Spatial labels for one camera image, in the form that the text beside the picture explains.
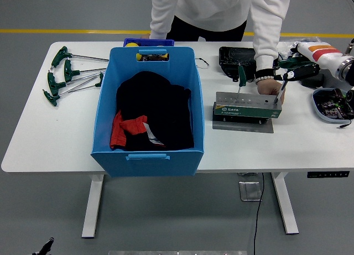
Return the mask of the black white robot left hand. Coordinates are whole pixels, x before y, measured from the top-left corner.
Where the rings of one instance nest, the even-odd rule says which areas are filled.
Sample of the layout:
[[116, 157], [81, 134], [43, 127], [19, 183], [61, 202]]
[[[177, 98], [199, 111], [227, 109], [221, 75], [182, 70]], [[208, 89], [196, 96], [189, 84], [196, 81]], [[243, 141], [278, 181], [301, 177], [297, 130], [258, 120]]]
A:
[[31, 253], [31, 255], [46, 255], [50, 252], [54, 243], [54, 237], [50, 237], [49, 240], [42, 246], [41, 250]]

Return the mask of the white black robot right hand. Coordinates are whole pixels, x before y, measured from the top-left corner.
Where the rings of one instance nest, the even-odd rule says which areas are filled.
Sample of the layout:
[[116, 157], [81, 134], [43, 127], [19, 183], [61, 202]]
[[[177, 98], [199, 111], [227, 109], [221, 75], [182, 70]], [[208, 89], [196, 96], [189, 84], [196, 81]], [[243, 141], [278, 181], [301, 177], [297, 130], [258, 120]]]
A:
[[287, 69], [275, 75], [276, 80], [298, 81], [315, 76], [320, 69], [327, 69], [332, 76], [352, 84], [353, 57], [324, 42], [299, 42], [290, 50], [299, 56], [288, 57], [279, 62], [279, 67]]

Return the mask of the person's left hand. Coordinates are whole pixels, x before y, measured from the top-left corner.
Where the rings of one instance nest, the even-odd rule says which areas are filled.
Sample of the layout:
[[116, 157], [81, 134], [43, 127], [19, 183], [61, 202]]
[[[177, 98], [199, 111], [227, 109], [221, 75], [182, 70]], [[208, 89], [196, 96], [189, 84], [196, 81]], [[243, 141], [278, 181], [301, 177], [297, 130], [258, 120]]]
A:
[[265, 79], [256, 79], [257, 90], [261, 95], [277, 95], [282, 84], [267, 76]]

